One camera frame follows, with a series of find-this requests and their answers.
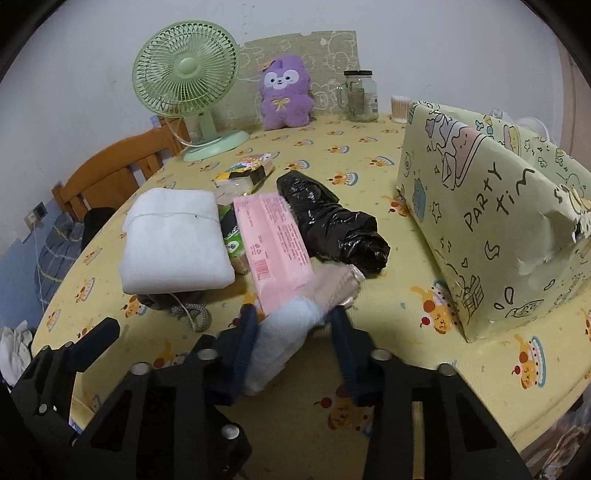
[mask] purple plush toy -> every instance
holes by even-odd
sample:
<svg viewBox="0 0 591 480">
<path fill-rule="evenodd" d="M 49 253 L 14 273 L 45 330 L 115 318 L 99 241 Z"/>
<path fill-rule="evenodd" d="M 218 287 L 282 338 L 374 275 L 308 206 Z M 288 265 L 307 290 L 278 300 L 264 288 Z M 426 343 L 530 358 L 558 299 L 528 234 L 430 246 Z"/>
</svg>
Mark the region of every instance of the purple plush toy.
<svg viewBox="0 0 591 480">
<path fill-rule="evenodd" d="M 263 71 L 259 88 L 262 95 L 263 128 L 303 127 L 310 122 L 314 100 L 308 96 L 310 74 L 298 55 L 271 62 Z"/>
</svg>

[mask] green package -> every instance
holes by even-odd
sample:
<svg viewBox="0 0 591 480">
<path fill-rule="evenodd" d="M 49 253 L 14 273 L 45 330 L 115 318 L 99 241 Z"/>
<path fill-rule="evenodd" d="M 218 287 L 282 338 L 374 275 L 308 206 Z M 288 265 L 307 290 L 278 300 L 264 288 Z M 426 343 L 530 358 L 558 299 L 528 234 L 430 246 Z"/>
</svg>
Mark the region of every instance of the green package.
<svg viewBox="0 0 591 480">
<path fill-rule="evenodd" d="M 234 205 L 218 205 L 217 212 L 220 217 L 220 226 L 222 227 L 223 243 L 226 245 L 230 263 L 237 273 L 246 274 L 250 268 L 246 259 L 246 251 L 242 235 L 238 229 Z"/>
</svg>

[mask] fan grille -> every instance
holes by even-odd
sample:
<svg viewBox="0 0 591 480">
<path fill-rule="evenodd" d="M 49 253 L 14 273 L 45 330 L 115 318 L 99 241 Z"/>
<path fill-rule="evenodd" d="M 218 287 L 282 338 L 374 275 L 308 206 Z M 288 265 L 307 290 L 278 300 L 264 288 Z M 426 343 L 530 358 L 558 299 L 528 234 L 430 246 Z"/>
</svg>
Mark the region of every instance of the fan grille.
<svg viewBox="0 0 591 480">
<path fill-rule="evenodd" d="M 221 99 L 238 71 L 236 41 L 222 27 L 200 21 L 162 29 L 140 50 L 134 89 L 154 113 L 197 115 Z"/>
</svg>

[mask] wooden chair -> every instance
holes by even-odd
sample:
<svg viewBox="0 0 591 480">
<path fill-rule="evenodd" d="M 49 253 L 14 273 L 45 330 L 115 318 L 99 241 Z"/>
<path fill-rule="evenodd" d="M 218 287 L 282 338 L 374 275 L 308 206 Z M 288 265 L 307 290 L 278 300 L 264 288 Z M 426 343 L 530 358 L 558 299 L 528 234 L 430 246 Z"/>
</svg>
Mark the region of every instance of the wooden chair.
<svg viewBox="0 0 591 480">
<path fill-rule="evenodd" d="M 148 180 L 162 168 L 156 153 L 168 149 L 177 155 L 181 144 L 167 127 L 125 138 L 88 159 L 65 185 L 57 184 L 52 193 L 60 209 L 82 221 L 86 205 L 113 207 L 123 205 L 139 188 L 130 166 L 136 164 Z"/>
</svg>

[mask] cotton swab container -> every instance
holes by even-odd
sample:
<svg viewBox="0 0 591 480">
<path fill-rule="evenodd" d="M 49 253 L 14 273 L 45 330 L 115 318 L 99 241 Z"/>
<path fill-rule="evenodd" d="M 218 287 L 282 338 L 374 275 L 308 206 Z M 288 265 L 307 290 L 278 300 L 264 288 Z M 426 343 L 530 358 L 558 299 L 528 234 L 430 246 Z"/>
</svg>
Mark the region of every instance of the cotton swab container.
<svg viewBox="0 0 591 480">
<path fill-rule="evenodd" d="M 411 99 L 403 96 L 392 95 L 392 122 L 398 124 L 407 123 L 408 107 Z"/>
</svg>

